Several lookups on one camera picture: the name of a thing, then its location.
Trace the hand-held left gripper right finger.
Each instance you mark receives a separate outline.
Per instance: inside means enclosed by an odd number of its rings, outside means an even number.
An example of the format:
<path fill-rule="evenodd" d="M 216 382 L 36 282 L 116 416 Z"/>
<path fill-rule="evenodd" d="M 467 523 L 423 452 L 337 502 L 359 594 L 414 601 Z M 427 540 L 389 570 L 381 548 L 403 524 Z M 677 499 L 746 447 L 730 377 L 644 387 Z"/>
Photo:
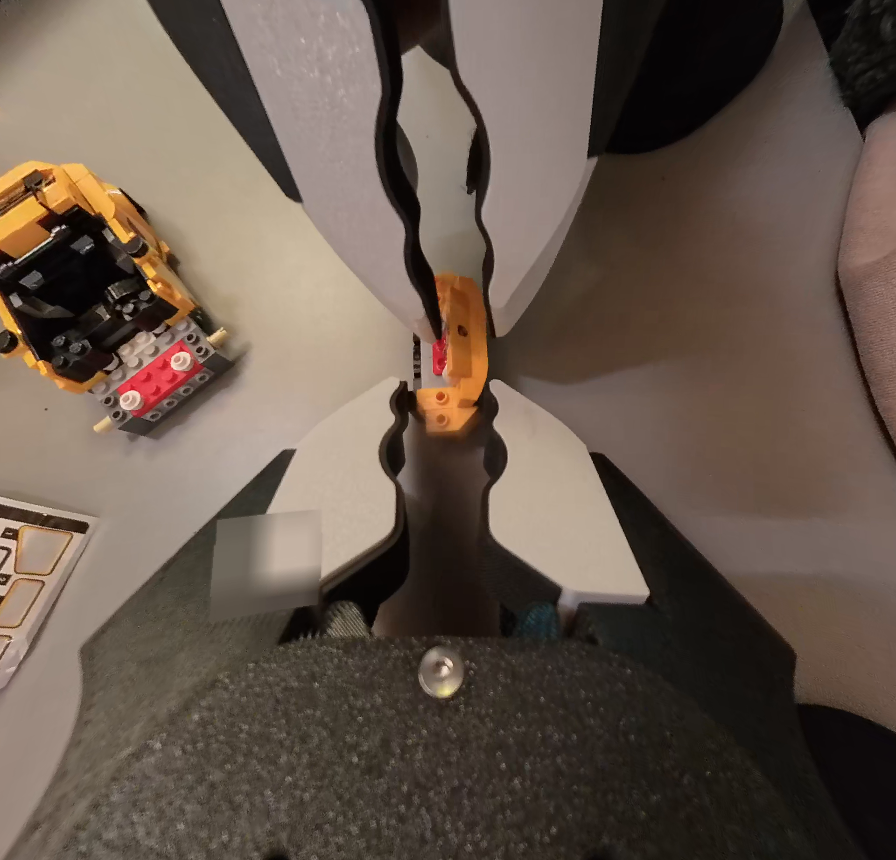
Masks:
<path fill-rule="evenodd" d="M 506 608 L 641 606 L 644 575 L 585 443 L 500 380 L 480 546 L 487 588 Z"/>

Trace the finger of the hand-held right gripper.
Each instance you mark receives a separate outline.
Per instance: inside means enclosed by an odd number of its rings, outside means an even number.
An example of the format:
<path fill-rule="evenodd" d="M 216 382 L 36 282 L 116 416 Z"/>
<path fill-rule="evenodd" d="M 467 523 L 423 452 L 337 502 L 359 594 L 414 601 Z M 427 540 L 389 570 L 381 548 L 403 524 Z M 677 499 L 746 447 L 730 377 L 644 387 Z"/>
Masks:
<path fill-rule="evenodd" d="M 420 203 L 398 148 L 386 0 L 220 0 L 309 218 L 421 340 L 442 335 Z"/>
<path fill-rule="evenodd" d="M 588 157 L 599 0 L 446 0 L 454 68 L 485 141 L 476 201 L 484 278 L 506 335 L 542 286 L 596 160 Z"/>

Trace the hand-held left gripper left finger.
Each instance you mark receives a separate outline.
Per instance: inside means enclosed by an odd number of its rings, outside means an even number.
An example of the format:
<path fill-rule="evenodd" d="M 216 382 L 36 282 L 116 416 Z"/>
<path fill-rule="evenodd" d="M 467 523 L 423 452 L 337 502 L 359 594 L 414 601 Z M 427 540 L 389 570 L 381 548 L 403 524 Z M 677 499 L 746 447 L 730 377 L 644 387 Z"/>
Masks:
<path fill-rule="evenodd" d="M 335 588 L 397 541 L 404 526 L 400 463 L 408 384 L 386 378 L 324 418 L 297 444 L 268 508 L 316 512 L 321 588 Z"/>

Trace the black red yellow lego assembly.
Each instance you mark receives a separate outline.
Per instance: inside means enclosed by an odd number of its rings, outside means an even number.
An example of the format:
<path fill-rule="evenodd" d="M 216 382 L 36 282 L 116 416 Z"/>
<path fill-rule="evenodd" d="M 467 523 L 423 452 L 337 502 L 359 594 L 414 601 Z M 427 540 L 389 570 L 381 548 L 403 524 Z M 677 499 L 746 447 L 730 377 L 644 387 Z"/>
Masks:
<path fill-rule="evenodd" d="M 474 423 L 487 382 L 487 346 L 450 330 L 434 344 L 412 337 L 411 387 L 419 419 L 431 436 L 461 436 Z"/>

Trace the orange curved lego piece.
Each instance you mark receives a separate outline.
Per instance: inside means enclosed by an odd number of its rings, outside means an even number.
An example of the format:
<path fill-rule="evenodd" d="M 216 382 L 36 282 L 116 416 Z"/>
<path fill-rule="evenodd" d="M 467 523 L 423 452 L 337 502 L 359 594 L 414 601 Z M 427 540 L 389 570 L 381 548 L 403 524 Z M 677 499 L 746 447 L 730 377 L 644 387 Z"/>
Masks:
<path fill-rule="evenodd" d="M 435 278 L 442 336 L 433 345 L 432 369 L 439 380 L 437 402 L 475 406 L 487 382 L 487 316 L 473 279 L 453 273 Z"/>

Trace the yellow lego car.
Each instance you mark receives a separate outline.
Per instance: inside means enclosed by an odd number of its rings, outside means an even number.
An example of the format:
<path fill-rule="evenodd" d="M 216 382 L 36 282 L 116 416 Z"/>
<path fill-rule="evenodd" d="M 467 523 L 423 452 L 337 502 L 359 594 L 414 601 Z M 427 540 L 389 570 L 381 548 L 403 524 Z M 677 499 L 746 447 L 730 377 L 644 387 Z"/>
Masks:
<path fill-rule="evenodd" d="M 178 261 L 130 195 L 81 164 L 1 181 L 1 352 L 146 437 L 232 367 Z"/>

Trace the lego sticker sheet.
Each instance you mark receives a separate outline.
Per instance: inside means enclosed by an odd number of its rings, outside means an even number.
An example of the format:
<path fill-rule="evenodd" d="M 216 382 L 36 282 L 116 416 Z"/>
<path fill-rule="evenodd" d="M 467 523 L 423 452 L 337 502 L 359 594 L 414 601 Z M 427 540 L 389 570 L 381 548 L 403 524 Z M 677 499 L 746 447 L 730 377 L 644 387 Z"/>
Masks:
<path fill-rule="evenodd" d="M 98 520 L 1 498 L 1 687 L 37 638 Z"/>

